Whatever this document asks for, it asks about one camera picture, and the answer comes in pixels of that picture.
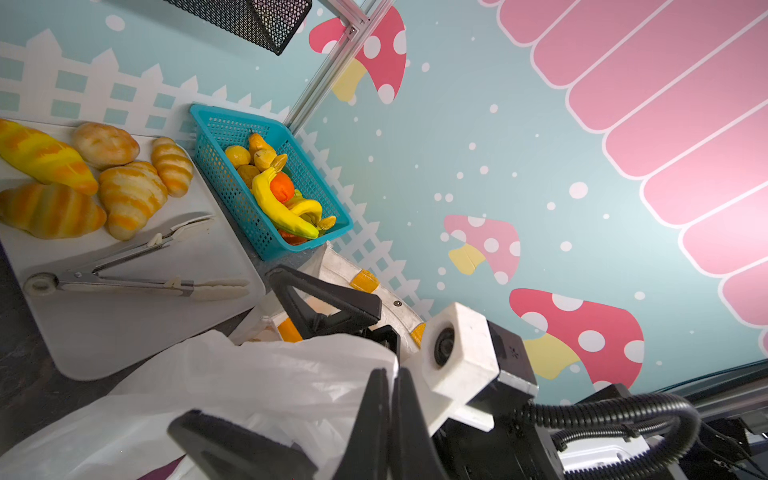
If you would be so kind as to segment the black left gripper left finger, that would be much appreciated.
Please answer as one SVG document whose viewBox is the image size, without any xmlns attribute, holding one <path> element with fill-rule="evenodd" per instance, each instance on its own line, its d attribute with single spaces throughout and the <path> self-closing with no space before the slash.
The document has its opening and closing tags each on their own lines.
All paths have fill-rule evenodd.
<svg viewBox="0 0 768 480">
<path fill-rule="evenodd" d="M 389 421 L 387 372 L 375 369 L 369 376 L 348 445 L 333 479 L 387 478 Z"/>
</svg>

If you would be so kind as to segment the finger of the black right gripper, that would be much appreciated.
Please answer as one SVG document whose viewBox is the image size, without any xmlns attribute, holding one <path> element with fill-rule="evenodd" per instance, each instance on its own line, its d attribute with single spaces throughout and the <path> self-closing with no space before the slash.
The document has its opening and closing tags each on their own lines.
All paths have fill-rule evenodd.
<svg viewBox="0 0 768 480">
<path fill-rule="evenodd" d="M 200 410 L 174 419 L 167 433 L 209 479 L 311 479 L 318 471 L 303 451 Z"/>
<path fill-rule="evenodd" d="M 271 269 L 267 280 L 303 339 L 356 334 L 381 320 L 382 301 L 375 294 L 328 283 L 285 265 Z"/>
</svg>

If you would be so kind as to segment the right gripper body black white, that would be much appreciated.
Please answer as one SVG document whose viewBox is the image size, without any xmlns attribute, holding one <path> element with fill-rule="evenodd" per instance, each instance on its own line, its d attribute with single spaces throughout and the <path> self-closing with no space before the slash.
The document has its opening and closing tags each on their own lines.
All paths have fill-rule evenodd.
<svg viewBox="0 0 768 480">
<path fill-rule="evenodd" d="M 391 478 L 391 397 L 388 435 L 388 474 Z M 495 419 L 483 432 L 454 420 L 431 436 L 446 479 L 561 479 L 564 467 L 549 432 L 520 423 L 510 414 Z"/>
</svg>

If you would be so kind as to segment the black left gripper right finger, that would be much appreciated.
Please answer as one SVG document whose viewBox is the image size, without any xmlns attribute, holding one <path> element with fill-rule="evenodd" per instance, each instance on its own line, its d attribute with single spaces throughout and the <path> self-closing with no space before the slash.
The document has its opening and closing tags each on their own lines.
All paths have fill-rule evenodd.
<svg viewBox="0 0 768 480">
<path fill-rule="evenodd" d="M 401 368 L 391 397 L 391 478 L 439 480 L 447 475 L 435 450 L 410 371 Z"/>
</svg>

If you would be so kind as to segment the canvas tote bag yellow handles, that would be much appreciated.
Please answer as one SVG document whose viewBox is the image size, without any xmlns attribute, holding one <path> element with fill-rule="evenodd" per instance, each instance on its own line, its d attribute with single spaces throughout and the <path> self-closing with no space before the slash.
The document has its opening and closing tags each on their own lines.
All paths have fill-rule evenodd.
<svg viewBox="0 0 768 480">
<path fill-rule="evenodd" d="M 229 336 L 236 345 L 349 334 L 379 343 L 402 360 L 420 349 L 424 322 L 419 315 L 329 245 L 298 268 L 274 266 L 265 280 L 270 292 Z"/>
</svg>

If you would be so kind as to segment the white plastic grocery bag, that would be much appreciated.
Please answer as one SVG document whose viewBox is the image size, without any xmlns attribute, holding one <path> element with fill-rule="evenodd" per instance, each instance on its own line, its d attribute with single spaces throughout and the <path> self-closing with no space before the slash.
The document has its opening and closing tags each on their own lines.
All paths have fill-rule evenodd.
<svg viewBox="0 0 768 480">
<path fill-rule="evenodd" d="M 108 395 L 30 436 L 1 458 L 5 479 L 138 479 L 174 464 L 200 468 L 170 438 L 190 410 L 298 446 L 329 479 L 346 450 L 372 371 L 396 375 L 395 354 L 344 334 L 299 343 L 233 344 L 209 332 L 147 361 Z"/>
</svg>

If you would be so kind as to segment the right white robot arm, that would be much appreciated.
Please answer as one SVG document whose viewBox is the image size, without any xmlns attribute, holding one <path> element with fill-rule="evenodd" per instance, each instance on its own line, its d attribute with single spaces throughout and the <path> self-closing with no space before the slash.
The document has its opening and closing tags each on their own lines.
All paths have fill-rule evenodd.
<svg viewBox="0 0 768 480">
<path fill-rule="evenodd" d="M 354 333 L 400 354 L 392 326 L 371 330 L 382 300 L 287 266 L 267 278 L 303 340 Z M 324 315 L 305 292 L 338 309 Z M 457 303 L 427 324 L 397 374 L 369 375 L 350 439 L 331 479 L 653 479 L 699 443 L 699 412 L 668 393 L 619 394 L 610 385 L 576 405 L 534 403 L 522 339 Z M 209 479 L 311 479 L 298 447 L 190 410 L 167 433 Z M 638 453 L 619 440 L 658 438 Z"/>
</svg>

